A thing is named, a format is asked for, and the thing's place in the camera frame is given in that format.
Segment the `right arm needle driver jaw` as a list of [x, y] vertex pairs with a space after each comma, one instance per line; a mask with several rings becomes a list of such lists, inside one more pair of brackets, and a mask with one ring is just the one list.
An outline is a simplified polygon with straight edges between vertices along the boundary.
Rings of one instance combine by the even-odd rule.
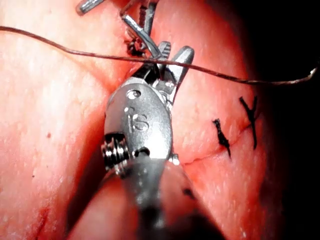
[[[161, 56], [159, 60], [168, 60], [171, 52], [171, 43], [162, 41], [158, 48]], [[132, 74], [132, 77], [144, 80], [147, 84], [152, 85], [156, 80], [162, 80], [166, 64], [162, 63], [144, 63], [137, 71]]]
[[[173, 57], [172, 61], [191, 64], [193, 62], [195, 51], [190, 46], [183, 46]], [[174, 101], [176, 93], [184, 80], [188, 68], [178, 65], [166, 65], [160, 82], [161, 92], [165, 94], [167, 101]]]

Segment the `right arm needle driver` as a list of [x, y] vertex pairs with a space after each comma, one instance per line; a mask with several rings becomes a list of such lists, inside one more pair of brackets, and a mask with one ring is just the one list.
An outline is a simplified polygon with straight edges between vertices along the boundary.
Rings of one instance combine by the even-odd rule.
[[173, 129], [163, 91], [143, 81], [118, 87], [106, 105], [101, 152], [108, 174], [122, 173], [140, 152], [154, 160], [168, 160]]

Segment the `left arm needle driver jaw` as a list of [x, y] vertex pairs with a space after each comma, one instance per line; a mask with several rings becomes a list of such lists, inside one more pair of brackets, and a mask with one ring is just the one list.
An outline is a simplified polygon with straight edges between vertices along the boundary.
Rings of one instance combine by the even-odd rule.
[[141, 0], [139, 8], [139, 22], [143, 30], [150, 35], [155, 17], [158, 0]]
[[81, 0], [75, 7], [76, 13], [83, 16], [103, 2], [104, 0]]

